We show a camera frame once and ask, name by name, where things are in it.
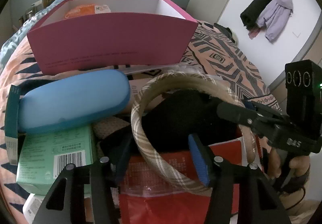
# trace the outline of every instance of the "cardboard box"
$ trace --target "cardboard box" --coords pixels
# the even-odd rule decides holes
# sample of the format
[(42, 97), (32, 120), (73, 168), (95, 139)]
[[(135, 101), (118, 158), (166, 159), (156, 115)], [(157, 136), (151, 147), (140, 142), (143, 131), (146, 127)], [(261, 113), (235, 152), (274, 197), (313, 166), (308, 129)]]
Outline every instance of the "cardboard box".
[[(108, 5), (111, 13), (65, 19), (84, 4)], [(178, 63), (197, 21), (170, 0), (64, 0), (27, 37), (45, 75), (111, 65)]]
[(27, 135), (20, 153), (17, 183), (29, 193), (45, 196), (68, 163), (80, 167), (92, 164), (95, 159), (91, 126)]

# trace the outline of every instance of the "lavender coat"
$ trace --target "lavender coat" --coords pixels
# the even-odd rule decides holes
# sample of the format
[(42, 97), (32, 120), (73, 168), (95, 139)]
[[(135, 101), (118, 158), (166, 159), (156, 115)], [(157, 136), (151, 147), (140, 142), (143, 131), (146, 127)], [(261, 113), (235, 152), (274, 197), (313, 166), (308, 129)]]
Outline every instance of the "lavender coat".
[(283, 30), (292, 12), (292, 0), (272, 0), (262, 11), (256, 24), (260, 28), (266, 24), (265, 37), (273, 41)]

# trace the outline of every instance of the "red bag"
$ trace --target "red bag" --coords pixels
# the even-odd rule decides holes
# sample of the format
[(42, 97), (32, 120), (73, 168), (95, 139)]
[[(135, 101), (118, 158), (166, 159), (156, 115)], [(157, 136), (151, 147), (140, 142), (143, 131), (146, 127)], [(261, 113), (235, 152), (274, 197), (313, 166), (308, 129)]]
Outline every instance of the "red bag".
[[(217, 143), (210, 148), (233, 164), (246, 158), (242, 139)], [(197, 173), (189, 151), (165, 153), (162, 157), (193, 180)], [(121, 184), (120, 211), (123, 224), (203, 224), (210, 197), (184, 192), (151, 171), (140, 156), (131, 157)], [(239, 185), (234, 185), (232, 214), (238, 212)]]

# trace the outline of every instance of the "black cable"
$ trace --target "black cable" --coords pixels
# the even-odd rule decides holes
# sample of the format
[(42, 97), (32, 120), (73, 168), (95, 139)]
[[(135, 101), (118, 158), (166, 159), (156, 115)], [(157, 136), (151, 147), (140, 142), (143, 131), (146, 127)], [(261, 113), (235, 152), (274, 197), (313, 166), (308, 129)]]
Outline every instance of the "black cable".
[(291, 207), (288, 207), (286, 210), (288, 211), (289, 209), (291, 209), (291, 208), (294, 208), (295, 206), (297, 206), (298, 204), (300, 204), (300, 202), (304, 199), (304, 197), (305, 197), (305, 194), (306, 194), (306, 191), (305, 191), (305, 187), (301, 187), (301, 189), (304, 191), (304, 194), (303, 194), (303, 197), (297, 202), (297, 203), (295, 203), (293, 206), (291, 206)]

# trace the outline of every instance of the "barcode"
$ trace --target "barcode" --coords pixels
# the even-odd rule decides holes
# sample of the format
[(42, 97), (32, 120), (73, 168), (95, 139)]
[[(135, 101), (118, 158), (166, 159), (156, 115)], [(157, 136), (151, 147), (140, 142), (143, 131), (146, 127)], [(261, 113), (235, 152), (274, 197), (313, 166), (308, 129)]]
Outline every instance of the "barcode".
[(32, 204), (30, 205), (30, 210), (33, 212), (33, 214), (37, 214), (39, 208), (40, 208), (41, 202), (35, 198), (35, 200), (32, 202)]
[(76, 167), (86, 165), (85, 150), (55, 155), (54, 156), (54, 170), (53, 170), (54, 178), (57, 178), (58, 175), (64, 169), (64, 167), (69, 163), (75, 164)]

